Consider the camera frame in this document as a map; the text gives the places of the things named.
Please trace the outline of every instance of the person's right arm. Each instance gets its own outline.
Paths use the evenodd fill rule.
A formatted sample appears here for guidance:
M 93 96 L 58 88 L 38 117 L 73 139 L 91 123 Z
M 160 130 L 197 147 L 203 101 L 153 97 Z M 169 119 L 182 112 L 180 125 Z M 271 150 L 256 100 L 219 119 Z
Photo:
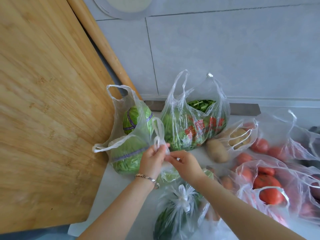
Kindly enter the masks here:
M 219 182 L 207 177 L 191 153 L 186 151 L 171 152 L 166 156 L 165 161 L 170 162 L 180 176 L 209 201 L 240 240 L 304 239 L 234 196 Z

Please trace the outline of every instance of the wooden rolling pin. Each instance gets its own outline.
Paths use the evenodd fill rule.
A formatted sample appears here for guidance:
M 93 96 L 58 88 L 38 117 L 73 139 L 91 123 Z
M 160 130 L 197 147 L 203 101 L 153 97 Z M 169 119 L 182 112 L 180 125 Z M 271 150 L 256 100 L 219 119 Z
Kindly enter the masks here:
M 67 0 L 67 2 L 122 84 L 132 88 L 138 95 L 139 99 L 142 100 L 142 97 L 118 60 L 118 57 L 112 50 L 109 42 L 105 38 L 103 32 L 99 28 L 83 0 Z

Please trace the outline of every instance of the wooden cutting board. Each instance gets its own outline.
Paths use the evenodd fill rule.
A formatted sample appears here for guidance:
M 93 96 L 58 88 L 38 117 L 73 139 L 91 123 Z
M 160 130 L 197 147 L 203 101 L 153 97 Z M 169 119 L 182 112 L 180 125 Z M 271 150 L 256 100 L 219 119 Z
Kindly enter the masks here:
M 66 0 L 1 0 L 0 34 L 0 233 L 85 221 L 113 81 Z

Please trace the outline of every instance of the person's left arm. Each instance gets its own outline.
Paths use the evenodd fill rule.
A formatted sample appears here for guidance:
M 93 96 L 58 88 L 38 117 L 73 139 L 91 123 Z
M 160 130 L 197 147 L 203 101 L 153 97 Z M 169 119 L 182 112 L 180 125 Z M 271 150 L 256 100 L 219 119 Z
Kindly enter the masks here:
M 157 152 L 151 146 L 142 155 L 139 173 L 157 179 L 165 155 L 165 146 L 160 146 Z M 155 184 L 151 180 L 136 177 L 78 237 L 78 240 L 125 239 L 144 201 L 154 186 Z

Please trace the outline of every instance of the gold bracelet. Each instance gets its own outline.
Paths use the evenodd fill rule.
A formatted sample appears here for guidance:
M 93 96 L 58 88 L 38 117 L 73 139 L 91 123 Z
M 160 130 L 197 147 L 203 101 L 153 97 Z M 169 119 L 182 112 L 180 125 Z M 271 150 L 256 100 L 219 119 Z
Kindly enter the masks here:
M 136 178 L 136 177 L 143 177 L 143 178 L 149 179 L 149 180 L 151 180 L 152 182 L 154 182 L 155 185 L 156 185 L 156 186 L 154 187 L 155 190 L 157 190 L 157 189 L 160 188 L 160 184 L 159 184 L 157 181 L 155 181 L 153 178 L 151 178 L 151 177 L 148 177 L 148 176 L 146 176 L 146 175 L 144 175 L 144 174 L 141 174 L 141 173 L 136 174 L 136 176 L 134 176 L 134 178 Z

